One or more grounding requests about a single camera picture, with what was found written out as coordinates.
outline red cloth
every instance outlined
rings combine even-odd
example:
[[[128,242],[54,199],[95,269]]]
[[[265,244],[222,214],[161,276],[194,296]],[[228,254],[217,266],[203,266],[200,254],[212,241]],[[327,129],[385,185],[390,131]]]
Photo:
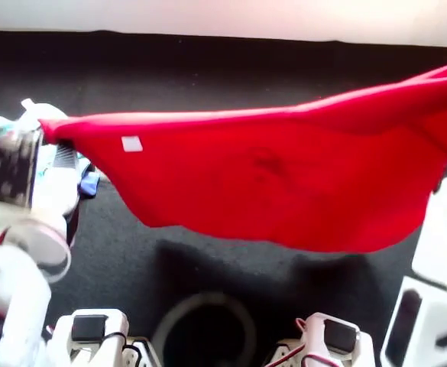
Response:
[[[149,226],[371,252],[423,221],[447,164],[447,67],[298,106],[43,121]],[[138,136],[143,151],[125,152]]]

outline white plastic part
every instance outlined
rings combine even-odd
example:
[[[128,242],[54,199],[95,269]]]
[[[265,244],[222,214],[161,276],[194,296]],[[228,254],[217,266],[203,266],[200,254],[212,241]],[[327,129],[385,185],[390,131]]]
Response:
[[[0,30],[109,30],[447,47],[447,1],[0,0]]]
[[[406,323],[414,323],[411,337],[406,337],[407,350],[404,355],[402,367],[418,367],[424,365],[447,366],[447,347],[436,346],[439,337],[447,335],[447,291],[433,287],[421,281],[405,277],[400,289],[397,304],[393,311],[390,325],[388,327],[384,345],[381,349],[381,365],[383,367],[397,367],[392,363],[387,353],[389,343],[398,348],[397,340],[391,340],[392,329],[397,318],[400,302],[406,291],[415,291],[421,299],[418,314],[411,308],[400,319],[399,332],[408,333]]]
[[[77,168],[50,167],[34,185],[33,208],[70,213],[79,199],[79,181]]]
[[[447,178],[430,195],[412,269],[447,287]]]
[[[24,99],[21,105],[26,110],[16,121],[15,127],[21,130],[36,130],[40,127],[40,119],[66,119],[67,115],[60,109],[48,103],[34,103],[31,99]]]
[[[0,367],[45,364],[41,331],[50,288],[34,261],[15,246],[0,246]]]
[[[52,339],[47,344],[47,354],[52,366],[70,367],[77,365],[81,361],[70,360],[70,353],[73,350],[91,349],[86,358],[86,354],[79,354],[82,366],[92,367],[122,367],[122,348],[124,340],[120,336],[113,336],[104,341],[99,348],[99,344],[78,344],[72,341],[71,330],[73,320],[76,315],[105,315],[105,335],[120,332],[128,335],[128,320],[120,310],[77,310],[72,315],[62,316],[55,326]]]
[[[66,222],[52,210],[31,210],[0,203],[0,234],[7,229],[5,242],[25,250],[40,266],[49,282],[59,281],[71,262],[66,244]]]

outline dark carpet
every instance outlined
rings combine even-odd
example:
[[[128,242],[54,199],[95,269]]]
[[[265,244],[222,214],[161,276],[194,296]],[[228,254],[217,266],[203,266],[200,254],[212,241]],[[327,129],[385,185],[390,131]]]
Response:
[[[18,117],[27,97],[68,115],[286,105],[446,63],[440,48],[5,33],[0,115]],[[104,182],[83,207],[73,266],[53,287],[48,322],[82,307],[116,307],[128,315],[132,335],[150,336],[177,301],[222,291],[242,301],[257,324],[255,365],[279,338],[298,336],[294,317],[316,311],[357,323],[378,352],[415,244],[412,235],[372,255],[320,255],[149,229]]]

